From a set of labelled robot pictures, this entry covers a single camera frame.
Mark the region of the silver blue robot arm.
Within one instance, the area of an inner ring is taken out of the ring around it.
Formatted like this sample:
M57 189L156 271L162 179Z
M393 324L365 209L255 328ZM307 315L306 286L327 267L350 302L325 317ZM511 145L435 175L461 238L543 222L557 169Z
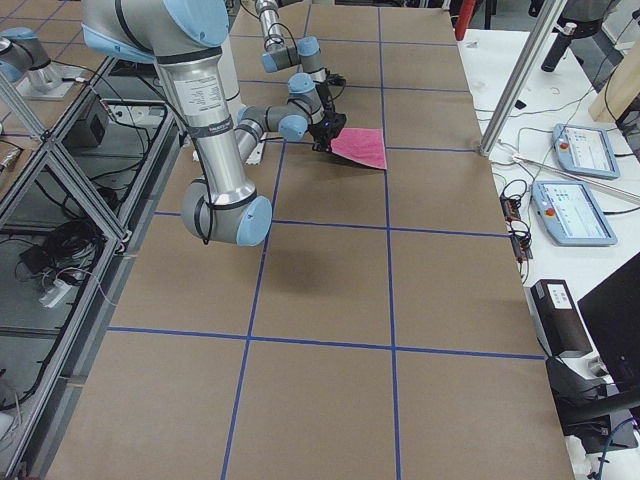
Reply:
M282 1L254 4L263 34L263 67L277 72L298 66L282 106L229 110L219 63L229 34L222 1L87 1L82 28L88 47L107 56L154 66L169 105L194 143L202 177L188 187L181 218L204 242L255 246L272 221L270 201L259 195L244 164L266 133L288 142L306 134L313 148L330 152L346 123L336 111L319 43L314 37L286 41Z
M335 111L330 93L329 70L322 58L320 43L314 36L296 40L291 30L281 22L279 9L295 4L295 1L257 0L255 14L261 26L264 53L262 64L267 73L300 66L312 77L316 91L325 110Z

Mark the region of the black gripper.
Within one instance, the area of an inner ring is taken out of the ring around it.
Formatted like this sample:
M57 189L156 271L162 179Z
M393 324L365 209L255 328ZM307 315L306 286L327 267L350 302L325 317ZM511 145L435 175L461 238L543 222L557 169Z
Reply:
M316 91L325 112L334 112L335 104L327 82L317 82Z
M308 127L313 138L312 150L315 152L332 152L331 142L337 138L346 124L346 115L337 112L324 112L323 117Z

